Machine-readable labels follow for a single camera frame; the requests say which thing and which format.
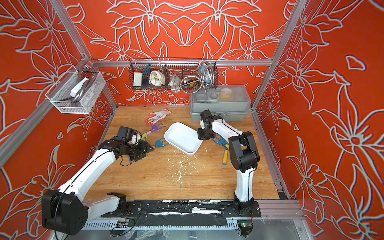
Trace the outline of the white plastic storage box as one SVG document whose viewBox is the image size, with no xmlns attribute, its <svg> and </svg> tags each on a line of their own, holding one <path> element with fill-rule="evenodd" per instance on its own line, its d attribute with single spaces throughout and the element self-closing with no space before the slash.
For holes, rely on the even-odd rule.
<svg viewBox="0 0 384 240">
<path fill-rule="evenodd" d="M 165 132 L 164 139 L 179 151 L 193 156 L 199 150 L 203 140 L 198 138 L 198 132 L 180 123 L 173 123 Z"/>
</svg>

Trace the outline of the blue fork rake yellow handle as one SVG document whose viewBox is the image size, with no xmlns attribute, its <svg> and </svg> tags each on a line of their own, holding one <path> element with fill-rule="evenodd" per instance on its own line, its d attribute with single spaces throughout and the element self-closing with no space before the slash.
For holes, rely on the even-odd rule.
<svg viewBox="0 0 384 240">
<path fill-rule="evenodd" d="M 226 166 L 228 164 L 228 156 L 229 156 L 229 145 L 225 145 L 225 152 L 223 155 L 222 165 Z"/>
</svg>

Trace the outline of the blue claw rake yellow handle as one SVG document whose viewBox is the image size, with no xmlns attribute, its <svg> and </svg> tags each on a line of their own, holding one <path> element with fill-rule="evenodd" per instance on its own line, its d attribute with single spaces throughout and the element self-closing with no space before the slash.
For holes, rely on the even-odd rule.
<svg viewBox="0 0 384 240">
<path fill-rule="evenodd" d="M 229 150 L 229 144 L 228 142 L 219 134 L 215 134 L 214 138 L 212 139 L 216 144 L 221 145 L 225 147 L 226 150 Z"/>
</svg>

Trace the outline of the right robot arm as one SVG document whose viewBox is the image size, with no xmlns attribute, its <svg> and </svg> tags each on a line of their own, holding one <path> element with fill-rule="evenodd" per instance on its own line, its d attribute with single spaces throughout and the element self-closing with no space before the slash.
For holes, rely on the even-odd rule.
<svg viewBox="0 0 384 240">
<path fill-rule="evenodd" d="M 204 110 L 200 116 L 200 140 L 209 140 L 220 135 L 229 144 L 230 160 L 237 171 L 234 208 L 239 215 L 245 215 L 253 209 L 253 178 L 260 161 L 255 138 L 249 131 L 242 132 L 232 127 L 223 117 L 212 115 L 210 110 Z"/>
</svg>

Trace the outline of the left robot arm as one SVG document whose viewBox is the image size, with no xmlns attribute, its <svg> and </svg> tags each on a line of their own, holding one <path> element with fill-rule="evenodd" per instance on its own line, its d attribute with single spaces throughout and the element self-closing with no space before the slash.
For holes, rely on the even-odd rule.
<svg viewBox="0 0 384 240">
<path fill-rule="evenodd" d="M 120 127 L 118 134 L 103 141 L 91 159 L 57 190 L 48 190 L 42 196 L 42 225 L 54 233 L 75 235 L 90 221 L 105 214 L 127 216 L 127 197 L 110 192 L 98 200 L 87 201 L 85 196 L 116 160 L 127 156 L 137 162 L 154 151 L 138 131 Z"/>
</svg>

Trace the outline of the white box in basket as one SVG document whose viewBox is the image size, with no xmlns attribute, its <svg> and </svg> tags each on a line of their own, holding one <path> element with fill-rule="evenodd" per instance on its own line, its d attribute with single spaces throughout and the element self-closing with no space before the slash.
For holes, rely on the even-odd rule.
<svg viewBox="0 0 384 240">
<path fill-rule="evenodd" d="M 142 73 L 140 72 L 134 72 L 134 81 L 133 81 L 133 86 L 135 88 L 140 88 L 142 86 Z"/>
</svg>

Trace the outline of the white pink garden glove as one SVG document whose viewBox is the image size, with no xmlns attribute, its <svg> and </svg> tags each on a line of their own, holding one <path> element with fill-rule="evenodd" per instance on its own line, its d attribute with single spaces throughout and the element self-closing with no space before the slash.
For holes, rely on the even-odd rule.
<svg viewBox="0 0 384 240">
<path fill-rule="evenodd" d="M 152 126 L 158 122 L 161 122 L 170 113 L 171 111 L 169 111 L 168 109 L 163 109 L 158 112 L 150 113 L 149 118 L 145 121 L 145 123 L 147 126 Z"/>
</svg>

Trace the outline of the grey plastic toolbox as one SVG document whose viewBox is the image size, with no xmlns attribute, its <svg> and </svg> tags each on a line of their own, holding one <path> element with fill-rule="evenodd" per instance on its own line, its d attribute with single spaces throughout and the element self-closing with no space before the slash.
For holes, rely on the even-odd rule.
<svg viewBox="0 0 384 240">
<path fill-rule="evenodd" d="M 190 115 L 196 123 L 204 110 L 223 117 L 226 122 L 237 122 L 245 119 L 250 108 L 251 99 L 243 85 L 218 86 L 190 95 Z"/>
</svg>

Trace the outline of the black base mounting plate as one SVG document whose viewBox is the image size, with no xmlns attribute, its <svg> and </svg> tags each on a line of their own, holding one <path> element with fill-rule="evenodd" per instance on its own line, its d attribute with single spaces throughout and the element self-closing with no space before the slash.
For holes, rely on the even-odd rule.
<svg viewBox="0 0 384 240">
<path fill-rule="evenodd" d="M 234 200 L 132 200 L 122 214 L 106 213 L 103 218 L 139 218 L 145 214 L 158 216 L 215 215 L 224 218 L 262 216 L 259 203 L 238 204 Z"/>
</svg>

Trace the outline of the white cloth in basket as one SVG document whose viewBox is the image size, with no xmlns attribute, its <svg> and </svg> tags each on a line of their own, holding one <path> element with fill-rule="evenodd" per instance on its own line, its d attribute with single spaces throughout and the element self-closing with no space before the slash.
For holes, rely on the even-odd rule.
<svg viewBox="0 0 384 240">
<path fill-rule="evenodd" d="M 151 87 L 166 86 L 166 77 L 160 71 L 151 71 L 149 82 Z"/>
</svg>

